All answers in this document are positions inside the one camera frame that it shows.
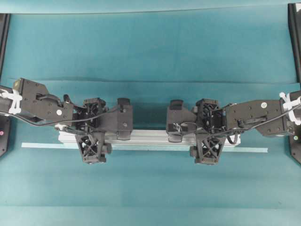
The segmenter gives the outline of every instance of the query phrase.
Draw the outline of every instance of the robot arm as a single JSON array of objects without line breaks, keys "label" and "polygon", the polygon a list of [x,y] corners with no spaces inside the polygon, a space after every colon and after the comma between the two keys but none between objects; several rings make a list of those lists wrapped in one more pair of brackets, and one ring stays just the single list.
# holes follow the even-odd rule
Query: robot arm
[{"label": "robot arm", "polygon": [[173,100],[167,109],[168,139],[181,142],[183,135],[194,133],[196,145],[190,147],[190,155],[195,163],[217,164],[225,140],[234,144],[239,134],[250,129],[267,137],[294,135],[295,126],[301,123],[301,91],[287,96],[281,93],[280,97],[225,107],[219,107],[217,100],[202,99],[191,111],[183,106],[183,101]]},{"label": "robot arm", "polygon": [[133,130],[133,109],[130,100],[120,98],[109,110],[99,98],[75,105],[68,95],[60,98],[49,94],[43,84],[26,79],[17,80],[13,88],[0,86],[0,112],[14,116],[33,126],[54,126],[56,130],[73,133],[83,162],[106,162],[111,145],[105,132],[114,132],[119,140],[129,140]]}]

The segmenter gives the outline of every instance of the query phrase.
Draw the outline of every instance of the black mount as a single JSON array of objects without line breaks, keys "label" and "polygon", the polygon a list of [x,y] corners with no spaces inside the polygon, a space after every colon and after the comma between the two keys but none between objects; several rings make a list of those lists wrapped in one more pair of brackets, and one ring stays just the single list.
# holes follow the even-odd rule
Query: black mount
[{"label": "black mount", "polygon": [[76,118],[79,119],[101,114],[94,120],[74,124],[77,131],[85,131],[83,135],[75,135],[83,162],[106,162],[105,155],[111,153],[112,146],[105,142],[105,132],[116,133],[119,140],[130,139],[133,130],[133,107],[129,99],[119,98],[117,106],[111,110],[108,110],[102,99],[87,99],[84,106],[77,107],[76,111]]},{"label": "black mount", "polygon": [[215,137],[212,132],[222,125],[222,111],[218,101],[202,99],[191,111],[182,100],[172,100],[167,108],[166,132],[169,142],[182,142],[186,134],[196,135],[196,146],[190,147],[195,163],[217,164],[226,137]]}]

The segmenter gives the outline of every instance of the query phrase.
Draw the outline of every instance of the black cable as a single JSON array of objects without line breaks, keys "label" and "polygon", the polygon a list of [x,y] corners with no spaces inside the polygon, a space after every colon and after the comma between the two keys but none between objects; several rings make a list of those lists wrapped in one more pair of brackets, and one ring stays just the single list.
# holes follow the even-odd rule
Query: black cable
[{"label": "black cable", "polygon": [[10,113],[7,113],[7,112],[2,112],[0,111],[0,114],[6,114],[6,115],[9,115],[9,116],[12,116],[14,118],[17,118],[21,121],[24,121],[32,126],[52,126],[52,125],[55,125],[55,124],[59,124],[59,123],[68,123],[68,122],[81,122],[81,121],[89,121],[89,120],[92,120],[92,119],[96,119],[98,117],[100,117],[101,115],[103,114],[106,114],[106,113],[111,113],[111,112],[115,112],[117,111],[117,109],[115,109],[114,111],[107,111],[107,112],[104,112],[104,113],[101,113],[101,114],[98,114],[96,116],[93,116],[93,117],[90,117],[90,118],[86,118],[86,119],[76,119],[76,120],[62,120],[62,121],[54,121],[54,122],[49,122],[49,123],[43,123],[43,124],[37,124],[37,123],[34,123],[26,118],[23,118],[22,116],[19,116],[19,115],[15,115],[15,114],[10,114]]}]

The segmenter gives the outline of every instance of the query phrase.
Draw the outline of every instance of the teal table surface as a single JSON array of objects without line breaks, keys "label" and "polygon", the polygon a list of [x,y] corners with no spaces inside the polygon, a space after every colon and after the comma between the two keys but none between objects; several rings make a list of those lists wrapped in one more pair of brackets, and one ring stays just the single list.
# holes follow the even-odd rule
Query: teal table surface
[{"label": "teal table surface", "polygon": [[1,0],[2,13],[124,13],[286,5],[293,0]]},{"label": "teal table surface", "polygon": [[[136,129],[164,129],[171,99],[191,108],[202,98],[226,105],[300,90],[286,5],[12,15],[0,82],[20,77],[79,105],[128,97]],[[57,137],[13,120],[0,159],[0,225],[301,223],[301,165],[287,138],[247,132],[240,146],[268,153],[224,153],[216,166],[186,152],[113,151],[106,164],[87,165],[77,150],[21,148]]]}]

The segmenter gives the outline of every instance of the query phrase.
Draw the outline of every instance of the screw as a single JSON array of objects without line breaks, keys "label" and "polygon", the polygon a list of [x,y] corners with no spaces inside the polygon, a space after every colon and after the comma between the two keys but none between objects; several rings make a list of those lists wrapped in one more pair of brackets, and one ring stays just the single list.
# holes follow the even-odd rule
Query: screw
[{"label": "screw", "polygon": [[62,112],[62,110],[60,110],[60,109],[58,109],[58,110],[56,111],[56,114],[57,114],[57,115],[62,115],[62,113],[63,113],[63,112]]},{"label": "screw", "polygon": [[262,102],[262,103],[261,103],[261,107],[262,107],[262,108],[266,108],[267,106],[268,106],[267,102]]}]

